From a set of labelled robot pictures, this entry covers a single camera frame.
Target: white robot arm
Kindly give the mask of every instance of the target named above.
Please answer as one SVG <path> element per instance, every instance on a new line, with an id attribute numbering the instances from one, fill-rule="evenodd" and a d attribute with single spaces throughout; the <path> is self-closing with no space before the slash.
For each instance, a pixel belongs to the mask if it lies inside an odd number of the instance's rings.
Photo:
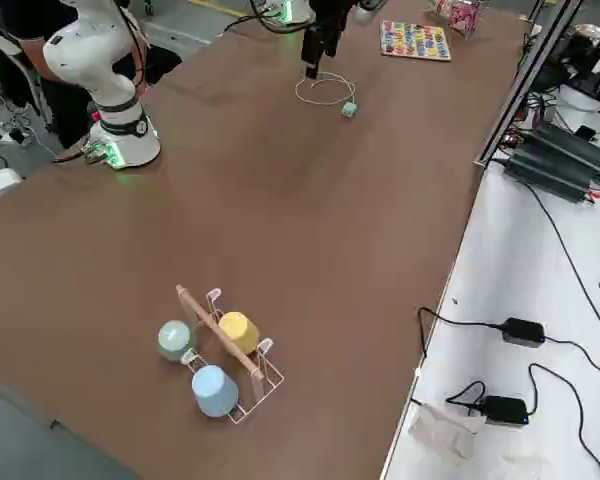
<path id="1" fill-rule="evenodd" d="M 152 161 L 160 143 L 135 85 L 113 72 L 113 64 L 136 45 L 132 28 L 138 30 L 137 22 L 114 0 L 61 1 L 78 11 L 78 19 L 57 31 L 43 52 L 53 73 L 93 98 L 100 119 L 91 129 L 90 143 L 116 169 Z"/>

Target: gray floor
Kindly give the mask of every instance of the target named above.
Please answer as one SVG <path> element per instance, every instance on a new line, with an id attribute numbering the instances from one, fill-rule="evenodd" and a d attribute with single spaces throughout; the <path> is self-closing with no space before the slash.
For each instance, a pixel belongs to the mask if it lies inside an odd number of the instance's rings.
<path id="1" fill-rule="evenodd" d="M 247 0 L 214 0 L 240 11 L 248 11 Z M 495 8 L 529 13 L 534 0 L 493 0 Z M 134 11 L 145 22 L 151 41 L 177 51 L 182 57 L 194 55 L 213 41 L 232 18 L 213 10 L 191 5 L 186 0 L 154 0 L 155 16 L 144 17 L 142 2 Z M 600 0 L 590 0 L 581 10 L 578 23 L 600 25 Z M 9 113 L 0 110 L 0 121 Z M 54 145 L 52 136 L 35 116 L 33 126 L 41 140 Z M 126 480 L 136 478 L 112 458 L 76 437 L 63 426 L 44 428 L 31 414 L 24 414 L 0 398 L 0 480 Z"/>

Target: small green object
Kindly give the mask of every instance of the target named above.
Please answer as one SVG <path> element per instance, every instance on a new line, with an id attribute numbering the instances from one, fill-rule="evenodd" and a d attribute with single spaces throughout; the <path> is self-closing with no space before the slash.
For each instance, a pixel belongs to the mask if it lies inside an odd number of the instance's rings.
<path id="1" fill-rule="evenodd" d="M 284 5 L 282 6 L 282 21 L 286 24 L 289 24 L 293 21 L 293 13 L 291 10 L 291 1 L 287 0 L 286 2 L 284 2 Z"/>
<path id="2" fill-rule="evenodd" d="M 355 103 L 347 102 L 344 104 L 344 107 L 342 107 L 342 115 L 347 118 L 353 118 L 357 110 L 358 106 Z"/>

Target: power adapter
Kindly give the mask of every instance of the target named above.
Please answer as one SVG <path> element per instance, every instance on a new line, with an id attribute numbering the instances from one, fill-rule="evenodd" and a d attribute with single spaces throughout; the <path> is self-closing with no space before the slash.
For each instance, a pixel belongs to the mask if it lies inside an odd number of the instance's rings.
<path id="1" fill-rule="evenodd" d="M 520 398 L 487 395 L 476 410 L 487 417 L 491 425 L 519 428 L 529 423 L 527 405 Z"/>
<path id="2" fill-rule="evenodd" d="M 499 325 L 502 340 L 523 347 L 538 348 L 544 344 L 544 327 L 540 323 L 519 318 L 508 318 Z"/>

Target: tabletop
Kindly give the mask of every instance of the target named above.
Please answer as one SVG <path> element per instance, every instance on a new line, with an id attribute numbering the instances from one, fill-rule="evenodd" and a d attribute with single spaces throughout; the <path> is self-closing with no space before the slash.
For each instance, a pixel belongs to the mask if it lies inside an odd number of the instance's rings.
<path id="1" fill-rule="evenodd" d="M 155 162 L 49 167 L 2 198 L 0 382 L 144 478 L 378 476 L 524 31 L 488 11 L 447 32 L 451 62 L 382 57 L 380 20 L 423 5 L 351 22 L 323 61 L 356 83 L 352 120 L 296 99 L 301 35 L 246 25 L 143 96 Z M 276 342 L 286 380 L 239 426 L 157 353 L 178 283 Z"/>

